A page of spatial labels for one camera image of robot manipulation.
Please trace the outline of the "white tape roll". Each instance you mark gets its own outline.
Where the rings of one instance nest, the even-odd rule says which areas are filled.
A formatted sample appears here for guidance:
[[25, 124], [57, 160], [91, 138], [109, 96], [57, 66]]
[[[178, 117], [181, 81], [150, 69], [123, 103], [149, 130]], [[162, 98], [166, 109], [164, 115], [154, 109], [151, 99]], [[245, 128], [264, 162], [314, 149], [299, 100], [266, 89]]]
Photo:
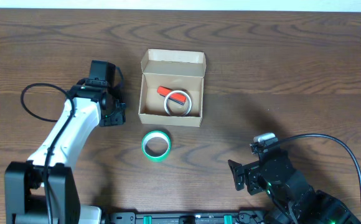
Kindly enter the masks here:
[[191, 100], [191, 97], [186, 92], [184, 92], [182, 90], [173, 90], [173, 91], [169, 92], [167, 96], [165, 96], [165, 98], [164, 98], [164, 111], [169, 116], [173, 116], [173, 114], [170, 112], [170, 110], [168, 108], [167, 102], [168, 102], [169, 98], [175, 93], [180, 93], [181, 95], [186, 97], [187, 109], [180, 116], [187, 116], [190, 113], [191, 109], [192, 109], [192, 100]]

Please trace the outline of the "green tape roll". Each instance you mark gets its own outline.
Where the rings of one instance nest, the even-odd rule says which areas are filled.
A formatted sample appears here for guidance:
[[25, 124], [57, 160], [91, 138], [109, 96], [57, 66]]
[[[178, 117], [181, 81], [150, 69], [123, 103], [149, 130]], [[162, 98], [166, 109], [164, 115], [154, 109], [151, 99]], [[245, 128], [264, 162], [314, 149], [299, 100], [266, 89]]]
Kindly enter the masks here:
[[150, 161], [162, 162], [171, 151], [171, 139], [165, 132], [151, 131], [143, 137], [141, 149]]

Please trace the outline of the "red black stapler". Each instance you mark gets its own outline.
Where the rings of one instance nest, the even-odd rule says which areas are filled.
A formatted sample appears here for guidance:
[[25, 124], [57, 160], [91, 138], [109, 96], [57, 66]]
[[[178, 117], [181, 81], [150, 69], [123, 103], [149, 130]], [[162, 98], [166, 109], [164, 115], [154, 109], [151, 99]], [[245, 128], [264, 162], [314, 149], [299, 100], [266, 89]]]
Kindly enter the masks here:
[[[172, 89], [166, 88], [164, 86], [159, 86], [157, 89], [157, 93], [163, 97], [166, 97], [170, 92], [172, 92]], [[173, 93], [169, 99], [173, 102], [176, 102], [180, 105], [184, 105], [186, 103], [186, 96], [181, 93]]]

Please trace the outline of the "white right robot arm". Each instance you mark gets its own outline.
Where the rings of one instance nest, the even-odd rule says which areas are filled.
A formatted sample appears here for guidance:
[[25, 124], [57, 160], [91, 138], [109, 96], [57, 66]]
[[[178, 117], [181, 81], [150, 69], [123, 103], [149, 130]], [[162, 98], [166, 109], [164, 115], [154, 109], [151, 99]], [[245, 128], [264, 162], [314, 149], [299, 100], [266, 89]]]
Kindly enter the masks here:
[[259, 160], [228, 165], [235, 188], [250, 195], [265, 192], [275, 208], [263, 215], [263, 223], [360, 223], [339, 199], [314, 188], [295, 169], [288, 153], [280, 148], [258, 154]]

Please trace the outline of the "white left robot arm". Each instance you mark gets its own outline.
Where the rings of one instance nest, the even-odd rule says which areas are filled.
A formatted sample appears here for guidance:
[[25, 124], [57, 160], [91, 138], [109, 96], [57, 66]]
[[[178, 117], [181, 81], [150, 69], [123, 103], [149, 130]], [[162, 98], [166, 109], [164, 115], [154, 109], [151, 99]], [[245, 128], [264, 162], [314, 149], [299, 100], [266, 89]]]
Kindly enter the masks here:
[[121, 85], [76, 84], [42, 145], [4, 173], [7, 223], [108, 223], [102, 209], [82, 205], [73, 169], [91, 132], [124, 123]]

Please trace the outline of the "open cardboard box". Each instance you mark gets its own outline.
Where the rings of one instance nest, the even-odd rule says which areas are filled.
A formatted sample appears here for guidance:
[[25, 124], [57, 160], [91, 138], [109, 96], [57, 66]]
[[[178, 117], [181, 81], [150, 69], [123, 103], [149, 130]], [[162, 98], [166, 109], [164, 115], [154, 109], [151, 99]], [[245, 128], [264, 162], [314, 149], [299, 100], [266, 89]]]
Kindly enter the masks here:
[[[203, 117], [206, 58], [203, 52], [149, 49], [141, 60], [142, 82], [138, 116], [143, 124], [199, 127]], [[191, 99], [183, 105], [168, 100], [157, 92], [162, 86], [182, 90]]]

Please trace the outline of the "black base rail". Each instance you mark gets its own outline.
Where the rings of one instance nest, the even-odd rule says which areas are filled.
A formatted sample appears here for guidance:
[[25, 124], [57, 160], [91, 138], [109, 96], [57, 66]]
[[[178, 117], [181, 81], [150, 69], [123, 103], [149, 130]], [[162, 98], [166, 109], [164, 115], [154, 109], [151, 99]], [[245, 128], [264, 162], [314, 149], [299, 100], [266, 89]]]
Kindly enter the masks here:
[[264, 223], [264, 210], [202, 213], [134, 213], [116, 212], [107, 215], [105, 224], [239, 224]]

